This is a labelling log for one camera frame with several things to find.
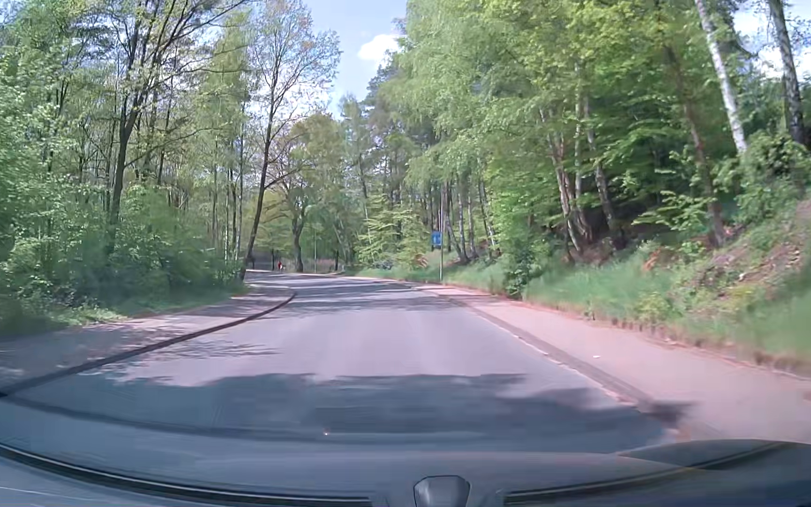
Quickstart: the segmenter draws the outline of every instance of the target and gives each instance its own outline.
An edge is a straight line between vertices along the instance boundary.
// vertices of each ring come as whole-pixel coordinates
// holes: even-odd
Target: curb
[[[286,306],[287,303],[292,301],[293,298],[295,298],[296,295],[297,295],[296,291],[294,291],[290,287],[282,287],[282,289],[285,289],[285,290],[290,292],[290,295],[287,298],[285,298],[284,300],[282,300],[281,302],[279,302],[278,304],[276,304],[276,305],[274,305],[272,307],[268,307],[266,309],[260,310],[260,311],[258,311],[256,313],[252,314],[252,315],[237,318],[237,319],[231,320],[230,322],[225,322],[225,323],[219,324],[217,326],[211,326],[210,328],[198,329],[197,331],[191,331],[189,333],[185,333],[185,334],[180,335],[178,337],[169,338],[167,340],[162,340],[160,342],[150,344],[150,345],[147,345],[147,346],[142,346],[142,347],[134,348],[132,350],[128,350],[128,351],[125,351],[125,352],[116,353],[114,355],[109,355],[109,356],[103,357],[101,359],[96,359],[95,361],[88,361],[86,363],[81,363],[81,364],[78,364],[77,366],[72,366],[72,367],[66,368],[64,370],[59,370],[57,372],[52,372],[51,374],[48,374],[48,375],[39,375],[38,377],[33,377],[33,378],[30,378],[30,379],[27,379],[27,380],[24,380],[24,381],[20,381],[20,382],[11,384],[11,385],[7,385],[7,386],[5,386],[3,388],[0,388],[0,399],[5,398],[7,396],[11,396],[11,395],[13,395],[13,394],[15,394],[17,392],[20,392],[20,391],[24,391],[24,390],[27,390],[27,389],[30,389],[30,388],[38,387],[38,386],[43,385],[43,384],[47,384],[49,382],[58,380],[60,378],[64,378],[64,377],[67,377],[67,376],[70,376],[70,375],[82,374],[83,372],[86,372],[88,370],[93,370],[93,369],[96,369],[96,368],[100,368],[100,367],[105,366],[105,365],[110,364],[110,363],[117,363],[117,362],[120,362],[120,361],[124,361],[126,359],[130,359],[131,357],[140,355],[142,353],[152,352],[152,351],[155,351],[155,350],[159,350],[161,348],[165,348],[167,346],[172,346],[172,345],[175,345],[175,344],[178,344],[178,343],[183,343],[183,342],[191,340],[193,338],[199,338],[199,337],[201,337],[203,335],[208,335],[208,334],[214,333],[216,331],[221,331],[223,329],[232,328],[234,326],[239,326],[239,325],[241,325],[243,323],[249,322],[251,320],[255,320],[256,318],[263,317],[263,316],[268,315],[269,313],[271,313],[271,312],[273,312],[275,310],[278,310],[278,309]]]

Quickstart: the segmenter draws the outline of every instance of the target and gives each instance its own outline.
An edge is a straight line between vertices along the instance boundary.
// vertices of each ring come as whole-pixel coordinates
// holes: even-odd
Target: sign pole
[[[440,194],[440,283],[444,283],[444,195]]]

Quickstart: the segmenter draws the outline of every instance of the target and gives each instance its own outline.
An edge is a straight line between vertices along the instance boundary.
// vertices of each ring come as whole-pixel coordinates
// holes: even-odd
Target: curved road
[[[85,438],[96,432],[80,429],[101,421],[203,438],[460,450],[609,453],[668,438],[586,377],[428,292],[340,277],[256,279],[297,296],[266,317],[20,397],[93,414],[86,427],[72,423]],[[8,410],[17,409],[0,401],[0,425],[21,418],[53,441],[67,433]],[[27,430],[38,446],[45,431]]]

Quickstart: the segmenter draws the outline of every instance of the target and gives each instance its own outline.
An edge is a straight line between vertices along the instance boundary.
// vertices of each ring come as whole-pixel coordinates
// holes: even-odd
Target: white line
[[[6,491],[26,492],[26,493],[29,493],[29,494],[39,494],[41,496],[53,496],[53,497],[56,497],[56,498],[67,498],[68,500],[103,501],[105,503],[113,503],[114,505],[122,505],[122,503],[118,503],[117,501],[108,501],[108,500],[103,500],[101,498],[80,498],[78,496],[66,496],[64,494],[56,494],[54,492],[33,491],[33,490],[27,490],[27,489],[10,488],[10,487],[7,487],[7,486],[0,486],[0,489],[6,490]]]

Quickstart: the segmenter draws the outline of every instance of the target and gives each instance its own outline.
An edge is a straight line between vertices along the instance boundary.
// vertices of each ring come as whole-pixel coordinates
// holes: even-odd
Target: white cloud
[[[739,12],[734,17],[734,27],[750,41],[750,49],[758,52],[756,66],[766,75],[781,75],[781,54],[777,48],[765,45],[771,31],[764,9]],[[788,10],[788,17],[811,21],[811,0],[794,0]],[[796,74],[799,77],[811,76],[811,45],[795,55]]]
[[[382,33],[375,35],[374,39],[366,42],[359,48],[358,56],[361,60],[371,61],[375,65],[380,65],[388,57],[388,52],[395,52],[399,49],[396,35]]]

